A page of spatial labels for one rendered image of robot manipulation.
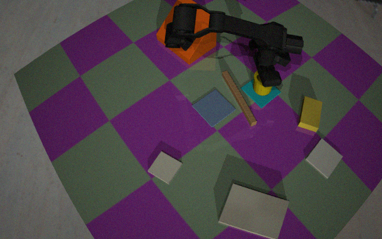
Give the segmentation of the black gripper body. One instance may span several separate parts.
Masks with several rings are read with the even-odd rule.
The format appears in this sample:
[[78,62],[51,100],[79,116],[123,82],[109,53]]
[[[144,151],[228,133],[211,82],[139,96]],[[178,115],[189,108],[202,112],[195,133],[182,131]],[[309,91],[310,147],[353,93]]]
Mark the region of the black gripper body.
[[279,75],[279,72],[275,70],[274,66],[272,65],[272,62],[274,61],[274,58],[278,56],[278,53],[266,53],[261,50],[260,46],[252,39],[249,41],[249,47],[251,50],[254,48],[258,49],[258,52],[255,52],[256,61],[258,62],[258,65],[261,66],[262,74],[260,76],[261,83],[264,87],[274,87],[281,85],[282,79]]

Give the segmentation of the yellow rectangular block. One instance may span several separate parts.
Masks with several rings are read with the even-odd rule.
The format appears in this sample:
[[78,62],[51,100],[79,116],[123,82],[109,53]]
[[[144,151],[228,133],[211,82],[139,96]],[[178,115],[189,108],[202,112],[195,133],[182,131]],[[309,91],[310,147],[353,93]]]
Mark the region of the yellow rectangular block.
[[316,132],[320,124],[322,101],[304,96],[298,126]]

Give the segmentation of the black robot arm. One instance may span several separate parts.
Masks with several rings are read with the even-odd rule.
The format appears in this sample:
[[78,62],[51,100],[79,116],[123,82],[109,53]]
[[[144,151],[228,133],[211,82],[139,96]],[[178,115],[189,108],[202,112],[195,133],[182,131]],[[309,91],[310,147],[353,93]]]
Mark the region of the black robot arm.
[[[202,9],[210,14],[208,28],[194,33],[196,11]],[[253,39],[266,53],[278,53],[272,65],[280,64],[286,67],[292,54],[301,54],[304,46],[302,36],[287,34],[287,28],[276,22],[256,24],[232,16],[224,12],[211,11],[197,3],[181,3],[174,7],[173,22],[166,26],[164,43],[166,48],[181,48],[184,51],[193,44],[196,38],[209,33],[230,33]],[[186,50],[185,50],[186,49]]]

